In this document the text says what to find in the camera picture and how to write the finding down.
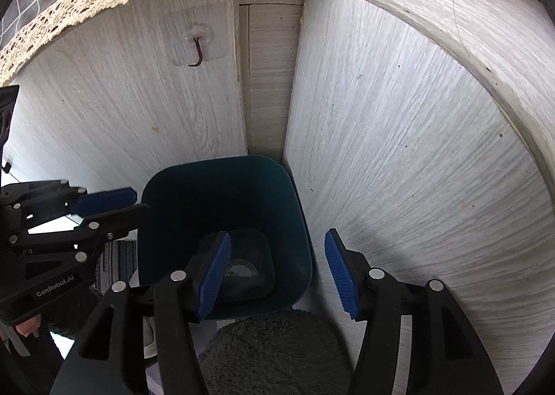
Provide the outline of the person's left hand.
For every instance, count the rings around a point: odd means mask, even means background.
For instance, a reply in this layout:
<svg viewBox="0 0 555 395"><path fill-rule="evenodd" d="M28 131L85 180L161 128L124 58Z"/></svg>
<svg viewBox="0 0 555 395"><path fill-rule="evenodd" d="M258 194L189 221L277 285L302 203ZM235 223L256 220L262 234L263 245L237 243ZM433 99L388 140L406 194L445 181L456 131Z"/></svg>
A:
<svg viewBox="0 0 555 395"><path fill-rule="evenodd" d="M29 357L30 352L25 347L23 338L29 335L37 335L40 326L41 316L39 315L26 320L18 326L1 324L1 341L4 342L7 347L12 345L15 351L22 357Z"/></svg>

